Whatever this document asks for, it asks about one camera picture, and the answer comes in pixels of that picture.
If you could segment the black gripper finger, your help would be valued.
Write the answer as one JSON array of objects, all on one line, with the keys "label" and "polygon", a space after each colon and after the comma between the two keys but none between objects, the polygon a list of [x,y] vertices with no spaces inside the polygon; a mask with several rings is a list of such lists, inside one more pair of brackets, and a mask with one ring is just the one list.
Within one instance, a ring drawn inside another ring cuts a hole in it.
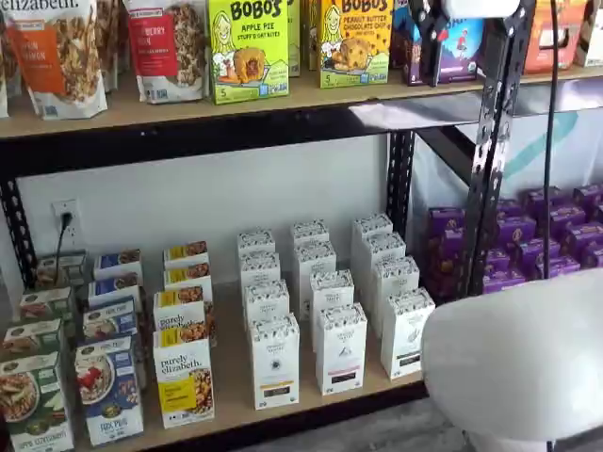
[{"label": "black gripper finger", "polygon": [[420,77],[432,85],[432,24],[431,5],[424,0],[409,0],[409,9],[421,37]]},{"label": "black gripper finger", "polygon": [[446,37],[443,33],[447,30],[449,15],[444,8],[444,2],[437,0],[432,5],[432,16],[434,18],[433,29],[432,29],[432,40],[434,44],[434,57],[433,57],[433,78],[432,85],[436,87],[439,82],[439,76],[441,71],[441,59],[443,52],[443,41]]}]

